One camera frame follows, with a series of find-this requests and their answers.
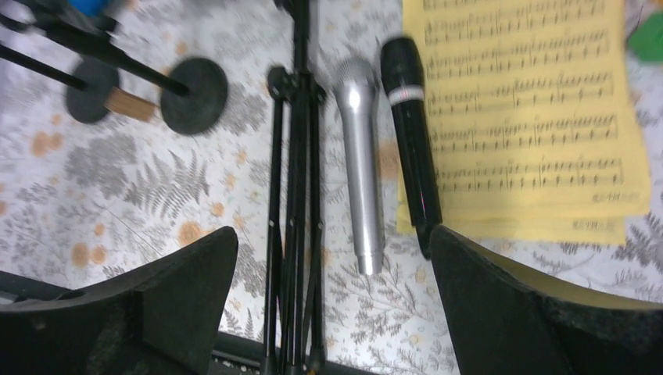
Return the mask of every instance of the black microphone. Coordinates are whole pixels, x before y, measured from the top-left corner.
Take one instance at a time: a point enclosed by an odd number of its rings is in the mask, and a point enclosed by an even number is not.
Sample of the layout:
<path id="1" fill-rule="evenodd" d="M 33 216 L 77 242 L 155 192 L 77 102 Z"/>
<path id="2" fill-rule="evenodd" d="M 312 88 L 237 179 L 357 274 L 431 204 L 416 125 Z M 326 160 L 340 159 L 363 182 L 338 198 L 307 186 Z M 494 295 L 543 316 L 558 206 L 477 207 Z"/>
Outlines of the black microphone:
<path id="1" fill-rule="evenodd" d="M 410 37 L 387 41 L 380 52 L 382 86 L 392 106 L 410 220 L 419 247 L 430 259 L 432 230 L 442 223 L 435 167 L 424 107 L 424 67 Z"/>

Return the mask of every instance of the microphone head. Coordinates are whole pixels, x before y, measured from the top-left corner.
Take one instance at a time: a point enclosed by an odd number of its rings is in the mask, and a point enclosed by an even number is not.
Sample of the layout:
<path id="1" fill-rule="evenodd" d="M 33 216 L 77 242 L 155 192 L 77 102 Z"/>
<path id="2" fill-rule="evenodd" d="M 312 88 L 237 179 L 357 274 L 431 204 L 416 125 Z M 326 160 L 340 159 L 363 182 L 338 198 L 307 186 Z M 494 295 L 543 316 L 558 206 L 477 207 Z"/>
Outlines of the microphone head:
<path id="1" fill-rule="evenodd" d="M 424 67 L 411 37 L 395 37 L 382 46 L 380 71 L 387 95 L 403 86 L 424 87 Z"/>
<path id="2" fill-rule="evenodd" d="M 348 83 L 375 86 L 375 72 L 371 63 L 359 56 L 350 57 L 341 62 L 336 68 L 334 91 Z"/>

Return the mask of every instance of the floral tablecloth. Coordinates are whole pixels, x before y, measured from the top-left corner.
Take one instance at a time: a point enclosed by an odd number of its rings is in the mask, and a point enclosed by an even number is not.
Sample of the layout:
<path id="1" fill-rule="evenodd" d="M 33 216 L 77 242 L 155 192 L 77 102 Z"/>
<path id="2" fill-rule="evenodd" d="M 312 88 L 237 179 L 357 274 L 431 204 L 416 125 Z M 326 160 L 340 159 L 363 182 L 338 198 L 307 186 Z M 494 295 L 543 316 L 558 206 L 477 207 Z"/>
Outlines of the floral tablecloth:
<path id="1" fill-rule="evenodd" d="M 656 6 L 627 1 L 627 32 Z M 319 0 L 317 74 L 350 53 L 374 59 L 401 28 L 401 0 Z M 269 66 L 290 66 L 292 20 L 272 0 L 130 0 L 116 43 L 167 72 L 179 59 L 218 61 L 230 98 L 217 129 L 182 137 L 160 115 L 76 123 L 63 86 L 4 64 L 0 125 L 0 270 L 81 288 L 134 269 L 225 225 L 239 257 L 221 330 L 259 340 L 271 151 Z M 38 34 L 0 34 L 21 52 L 71 70 L 72 52 Z M 629 218 L 626 246 L 477 238 L 487 248 L 564 280 L 663 302 L 663 66 L 627 69 L 650 155 L 651 214 Z M 122 74 L 123 89 L 157 101 L 153 85 Z M 377 277 L 359 277 L 352 247 L 342 127 L 324 111 L 324 294 L 331 360 L 376 373 L 457 373 L 430 263 L 395 231 L 398 155 L 389 107 L 378 108 L 387 249 Z"/>

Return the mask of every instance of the green object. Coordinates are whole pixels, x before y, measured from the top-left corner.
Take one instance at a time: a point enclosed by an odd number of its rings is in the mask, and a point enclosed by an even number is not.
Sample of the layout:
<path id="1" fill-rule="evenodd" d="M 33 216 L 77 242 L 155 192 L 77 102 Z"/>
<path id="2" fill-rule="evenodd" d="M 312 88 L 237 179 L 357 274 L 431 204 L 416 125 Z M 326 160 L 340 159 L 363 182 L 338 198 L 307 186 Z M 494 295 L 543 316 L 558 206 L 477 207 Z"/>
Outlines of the green object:
<path id="1" fill-rule="evenodd" d="M 652 13 L 631 34 L 626 44 L 638 59 L 646 63 L 663 62 L 663 11 Z"/>

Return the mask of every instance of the microphone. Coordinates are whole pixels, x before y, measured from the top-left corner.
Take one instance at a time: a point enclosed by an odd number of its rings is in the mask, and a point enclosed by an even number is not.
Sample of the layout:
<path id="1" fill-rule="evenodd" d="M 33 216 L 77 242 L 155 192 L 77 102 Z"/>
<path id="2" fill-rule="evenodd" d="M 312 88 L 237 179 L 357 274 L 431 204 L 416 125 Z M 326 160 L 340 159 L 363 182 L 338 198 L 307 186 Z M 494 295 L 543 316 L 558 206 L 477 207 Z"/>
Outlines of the microphone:
<path id="1" fill-rule="evenodd" d="M 432 230 L 442 223 L 424 108 L 424 68 L 410 37 L 387 41 L 380 52 L 382 86 L 392 107 L 410 220 L 424 258 Z"/>
<path id="2" fill-rule="evenodd" d="M 336 76 L 334 95 L 343 122 L 357 270 L 372 275 L 382 271 L 384 253 L 372 121 L 378 89 L 373 67 L 359 57 L 342 62 Z"/>

